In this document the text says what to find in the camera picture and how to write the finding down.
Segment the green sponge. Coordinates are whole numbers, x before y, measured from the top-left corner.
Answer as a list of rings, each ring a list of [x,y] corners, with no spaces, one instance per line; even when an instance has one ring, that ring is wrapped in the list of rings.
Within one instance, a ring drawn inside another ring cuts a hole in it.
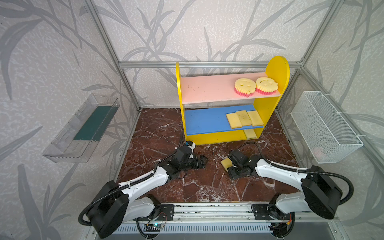
[[[226,172],[228,172],[228,169],[233,166],[233,163],[229,158],[222,160],[221,164],[224,167]]]
[[[255,133],[254,129],[244,130],[244,134],[245,134],[247,140],[252,140],[252,139],[257,139],[258,138],[258,136]]]

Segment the orange sponge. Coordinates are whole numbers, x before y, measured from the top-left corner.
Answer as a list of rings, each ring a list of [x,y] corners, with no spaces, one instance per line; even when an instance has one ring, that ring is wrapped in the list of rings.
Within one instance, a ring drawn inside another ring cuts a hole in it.
[[[237,113],[226,114],[226,117],[227,117],[227,120],[229,122],[229,125],[230,125],[231,129],[238,129],[238,128],[242,128],[243,127],[243,125],[242,125],[242,123],[240,121],[240,118],[237,115]]]

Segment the yellow smiley sponge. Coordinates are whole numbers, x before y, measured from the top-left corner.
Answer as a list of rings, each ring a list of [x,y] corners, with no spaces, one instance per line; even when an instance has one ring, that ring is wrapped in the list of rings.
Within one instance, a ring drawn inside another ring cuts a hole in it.
[[[243,97],[250,97],[256,91],[256,83],[248,78],[241,78],[235,81],[235,92]]]
[[[256,91],[263,95],[273,95],[278,90],[278,83],[268,77],[261,77],[256,80]]]

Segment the yellow rectangular sponge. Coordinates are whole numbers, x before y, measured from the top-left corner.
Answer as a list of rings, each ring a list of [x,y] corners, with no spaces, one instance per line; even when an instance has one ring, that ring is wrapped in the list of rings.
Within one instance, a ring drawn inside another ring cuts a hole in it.
[[[259,115],[258,111],[247,111],[247,114],[252,122],[253,127],[264,125],[264,122],[261,116]]]

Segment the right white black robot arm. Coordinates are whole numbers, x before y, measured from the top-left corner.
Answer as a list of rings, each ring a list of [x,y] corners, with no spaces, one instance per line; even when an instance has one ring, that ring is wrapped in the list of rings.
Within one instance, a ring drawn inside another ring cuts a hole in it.
[[[230,151],[221,164],[231,180],[252,176],[274,179],[297,189],[296,193],[275,194],[268,204],[254,204],[255,218],[283,220],[296,212],[309,212],[332,220],[340,205],[354,194],[346,177],[325,172],[318,166],[296,168],[268,160],[262,153],[247,157],[240,149]]]

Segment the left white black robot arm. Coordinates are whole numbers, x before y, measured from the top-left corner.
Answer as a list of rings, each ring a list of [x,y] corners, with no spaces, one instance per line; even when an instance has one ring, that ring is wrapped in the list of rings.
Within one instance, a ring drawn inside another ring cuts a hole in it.
[[[92,226],[101,239],[109,237],[122,223],[150,216],[159,205],[145,194],[179,177],[181,172],[204,169],[208,158],[196,155],[191,141],[156,161],[153,170],[130,181],[103,185],[92,202],[78,216],[83,226]]]

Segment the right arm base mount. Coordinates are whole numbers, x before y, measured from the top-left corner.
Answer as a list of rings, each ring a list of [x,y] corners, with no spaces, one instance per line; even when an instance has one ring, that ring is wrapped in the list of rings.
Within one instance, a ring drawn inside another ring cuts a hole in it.
[[[253,204],[251,210],[255,220],[291,222],[295,218],[294,213],[285,214],[273,204]]]

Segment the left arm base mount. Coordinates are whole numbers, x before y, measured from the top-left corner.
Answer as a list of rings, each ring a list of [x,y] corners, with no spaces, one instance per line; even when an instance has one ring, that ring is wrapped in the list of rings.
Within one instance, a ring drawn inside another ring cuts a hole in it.
[[[157,205],[147,217],[149,220],[172,221],[175,205]]]

